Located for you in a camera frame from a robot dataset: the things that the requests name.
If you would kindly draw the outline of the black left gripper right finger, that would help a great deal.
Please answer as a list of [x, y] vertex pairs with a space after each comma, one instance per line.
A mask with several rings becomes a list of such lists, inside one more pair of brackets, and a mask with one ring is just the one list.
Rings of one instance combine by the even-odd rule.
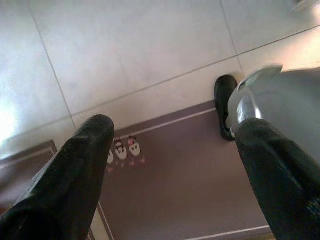
[[254, 195], [277, 240], [320, 238], [320, 167], [267, 121], [250, 118], [235, 133]]

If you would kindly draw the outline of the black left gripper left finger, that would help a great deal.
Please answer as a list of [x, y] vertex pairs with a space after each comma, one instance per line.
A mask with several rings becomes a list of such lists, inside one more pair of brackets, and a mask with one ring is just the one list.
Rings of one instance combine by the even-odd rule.
[[1, 239], [86, 239], [114, 136], [108, 116], [87, 119], [1, 217]]

